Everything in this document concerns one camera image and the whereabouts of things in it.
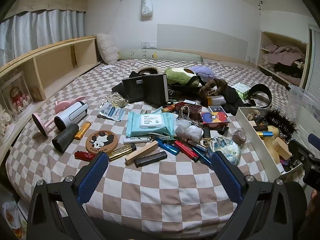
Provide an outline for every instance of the white wall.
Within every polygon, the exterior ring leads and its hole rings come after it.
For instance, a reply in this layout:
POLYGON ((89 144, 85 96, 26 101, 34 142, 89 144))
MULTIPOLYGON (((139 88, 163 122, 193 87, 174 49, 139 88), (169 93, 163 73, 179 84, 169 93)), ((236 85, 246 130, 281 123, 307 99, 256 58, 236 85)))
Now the white wall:
POLYGON ((260 15, 242 0, 153 0, 154 14, 142 21, 141 0, 88 0, 85 35, 111 33, 119 48, 140 48, 156 41, 157 24, 199 27, 248 41, 247 54, 256 57, 260 15))
POLYGON ((282 11, 261 11, 262 31, 279 33, 308 43, 308 23, 317 26, 313 17, 282 11))

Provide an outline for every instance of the round wooden coaster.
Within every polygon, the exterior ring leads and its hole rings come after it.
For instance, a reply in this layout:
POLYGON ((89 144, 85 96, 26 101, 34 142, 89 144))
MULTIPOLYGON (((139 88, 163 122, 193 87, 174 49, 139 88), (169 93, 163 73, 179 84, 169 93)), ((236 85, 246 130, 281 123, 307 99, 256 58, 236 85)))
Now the round wooden coaster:
POLYGON ((108 153, 117 147, 118 141, 118 137, 113 132, 100 130, 89 135, 85 147, 90 153, 108 153))

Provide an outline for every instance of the black cylinder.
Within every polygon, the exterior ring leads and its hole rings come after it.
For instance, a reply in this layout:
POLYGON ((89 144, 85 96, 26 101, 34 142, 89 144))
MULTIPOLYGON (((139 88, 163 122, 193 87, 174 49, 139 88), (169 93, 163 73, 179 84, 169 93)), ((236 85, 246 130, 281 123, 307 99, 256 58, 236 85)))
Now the black cylinder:
POLYGON ((52 139, 53 146, 61 153, 64 153, 68 145, 72 142, 75 135, 79 131, 79 126, 76 123, 71 124, 52 139))

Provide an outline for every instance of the white cylindrical device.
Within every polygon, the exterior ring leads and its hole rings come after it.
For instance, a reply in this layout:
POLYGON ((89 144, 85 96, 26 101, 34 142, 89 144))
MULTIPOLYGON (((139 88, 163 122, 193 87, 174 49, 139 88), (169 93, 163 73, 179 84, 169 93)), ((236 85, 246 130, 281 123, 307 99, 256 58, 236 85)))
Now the white cylindrical device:
POLYGON ((72 123, 78 123, 87 115, 89 105, 78 101, 54 117, 54 123, 60 132, 72 123))
POLYGON ((150 142, 149 137, 128 137, 123 139, 123 144, 129 143, 147 143, 150 142))

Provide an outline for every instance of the green plush toy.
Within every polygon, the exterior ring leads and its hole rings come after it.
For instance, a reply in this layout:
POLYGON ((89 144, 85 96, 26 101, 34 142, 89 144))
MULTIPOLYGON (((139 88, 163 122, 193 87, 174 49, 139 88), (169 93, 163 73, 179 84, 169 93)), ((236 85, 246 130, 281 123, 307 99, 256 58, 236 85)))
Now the green plush toy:
MULTIPOLYGON (((167 68, 164 73, 167 74, 167 83, 174 84, 179 83, 181 86, 185 86, 190 78, 196 76, 196 74, 188 68, 167 68)), ((191 87, 197 87, 199 85, 199 80, 196 79, 192 84, 191 87)))

